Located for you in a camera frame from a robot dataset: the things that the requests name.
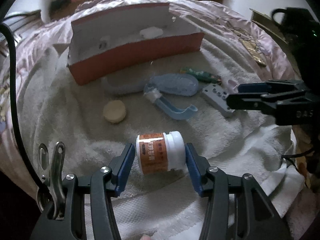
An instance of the white tissue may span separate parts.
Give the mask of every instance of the white tissue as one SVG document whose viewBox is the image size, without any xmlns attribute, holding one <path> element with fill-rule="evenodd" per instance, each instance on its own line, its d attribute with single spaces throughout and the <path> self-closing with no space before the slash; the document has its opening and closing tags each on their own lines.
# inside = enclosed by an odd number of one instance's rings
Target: white tissue
<svg viewBox="0 0 320 240">
<path fill-rule="evenodd" d="M 150 27 L 140 31 L 140 35 L 145 39 L 154 39 L 163 34 L 163 30 L 157 27 Z"/>
<path fill-rule="evenodd" d="M 151 101 L 151 103 L 154 103 L 158 98 L 162 96 L 162 94 L 159 92 L 158 89 L 153 89 L 150 92 L 143 94 L 147 99 Z"/>
</svg>

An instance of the blue gripper pad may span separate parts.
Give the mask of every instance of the blue gripper pad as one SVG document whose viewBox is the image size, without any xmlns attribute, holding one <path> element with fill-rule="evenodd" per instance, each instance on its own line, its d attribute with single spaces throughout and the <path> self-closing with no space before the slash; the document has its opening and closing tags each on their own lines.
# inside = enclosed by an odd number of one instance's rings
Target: blue gripper pad
<svg viewBox="0 0 320 240">
<path fill-rule="evenodd" d="M 269 93 L 272 87 L 267 83 L 249 83 L 238 86 L 239 93 Z"/>
<path fill-rule="evenodd" d="M 205 157 L 199 156 L 192 143 L 185 145 L 186 164 L 192 181 L 193 188 L 200 197 L 206 196 L 207 190 L 213 189 L 213 184 L 208 181 L 206 170 L 210 167 Z"/>
<path fill-rule="evenodd" d="M 127 184 L 128 177 L 131 171 L 131 167 L 135 157 L 135 148 L 133 144 L 127 144 L 122 152 L 122 154 L 118 157 L 113 158 L 116 159 L 115 165 L 113 160 L 110 163 L 110 167 L 112 169 L 112 178 L 111 183 L 115 185 L 114 197 L 119 197 L 121 192 L 124 191 L 125 185 Z"/>
</svg>

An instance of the green packet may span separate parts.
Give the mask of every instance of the green packet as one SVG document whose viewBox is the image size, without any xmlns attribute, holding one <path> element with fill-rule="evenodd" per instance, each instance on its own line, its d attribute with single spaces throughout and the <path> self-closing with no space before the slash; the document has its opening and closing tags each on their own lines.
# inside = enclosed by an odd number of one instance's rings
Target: green packet
<svg viewBox="0 0 320 240">
<path fill-rule="evenodd" d="M 180 69 L 180 73 L 185 73 L 185 74 L 189 74 L 191 76 L 194 76 L 197 80 L 201 81 L 201 82 L 206 82 L 206 83 L 213 83 L 213 84 L 218 84 L 221 85 L 222 84 L 222 80 L 220 76 L 217 75 L 213 75 L 209 72 L 205 72 L 205 71 L 196 71 L 192 68 L 182 68 Z"/>
</svg>

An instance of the metal screw head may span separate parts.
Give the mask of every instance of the metal screw head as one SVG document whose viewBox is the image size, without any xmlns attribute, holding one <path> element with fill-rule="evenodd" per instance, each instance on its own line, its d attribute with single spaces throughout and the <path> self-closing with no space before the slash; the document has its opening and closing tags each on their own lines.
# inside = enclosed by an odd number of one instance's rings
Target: metal screw head
<svg viewBox="0 0 320 240">
<path fill-rule="evenodd" d="M 110 168 L 109 168 L 108 166 L 104 166 L 104 167 L 102 167 L 102 168 L 100 169 L 100 171 L 101 171 L 102 173 L 106 173 L 106 172 L 110 171 Z"/>
<path fill-rule="evenodd" d="M 70 174 L 68 174 L 68 175 L 66 176 L 66 179 L 67 179 L 67 180 L 72 180 L 72 179 L 74 179 L 74 177 L 75 177 L 75 175 L 72 174 L 72 173 L 70 173 Z"/>
<path fill-rule="evenodd" d="M 209 171 L 210 172 L 217 172 L 219 169 L 216 166 L 210 166 Z"/>
<path fill-rule="evenodd" d="M 244 174 L 243 177 L 244 177 L 246 180 L 250 180 L 250 179 L 253 178 L 253 176 L 252 176 L 250 173 Z"/>
</svg>

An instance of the bed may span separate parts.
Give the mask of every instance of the bed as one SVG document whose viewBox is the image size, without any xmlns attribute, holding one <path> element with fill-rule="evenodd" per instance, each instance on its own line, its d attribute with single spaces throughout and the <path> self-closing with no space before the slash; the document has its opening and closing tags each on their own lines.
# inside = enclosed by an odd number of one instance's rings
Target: bed
<svg viewBox="0 0 320 240">
<path fill-rule="evenodd" d="M 236 111 L 228 119 L 201 97 L 168 96 L 176 106 L 194 104 L 197 115 L 186 121 L 172 120 L 143 98 L 142 93 L 114 96 L 97 80 L 78 86 L 66 68 L 70 22 L 96 11 L 137 3 L 169 2 L 177 17 L 204 32 L 200 52 L 176 55 L 126 68 L 110 75 L 113 85 L 134 82 L 142 76 L 176 72 L 192 67 L 218 74 L 223 84 L 294 79 L 294 71 L 280 47 L 254 23 L 228 7 L 212 1 L 195 0 L 94 0 L 81 4 L 75 13 L 33 32 L 17 47 L 17 109 L 20 130 L 30 160 L 37 169 L 37 149 L 63 141 L 66 157 L 62 178 L 68 173 L 90 175 L 121 153 L 126 142 L 138 134 L 181 132 L 185 143 L 192 142 L 210 164 L 228 174 L 251 173 L 270 196 L 283 217 L 304 185 L 304 178 L 281 154 L 293 154 L 296 139 L 290 126 L 275 125 L 274 118 L 258 111 Z M 260 67 L 240 42 L 252 43 L 266 62 Z M 36 185 L 29 176 L 12 133 L 9 104 L 9 61 L 4 62 L 1 81 L 0 169 L 33 198 Z M 118 125 L 107 123 L 103 106 L 120 98 L 127 117 Z M 122 239 L 195 239 L 200 234 L 206 199 L 194 192 L 188 171 L 143 176 L 134 161 L 126 190 L 113 200 Z M 88 239 L 93 239 L 90 201 L 86 198 Z M 230 211 L 230 225 L 233 211 Z"/>
</svg>

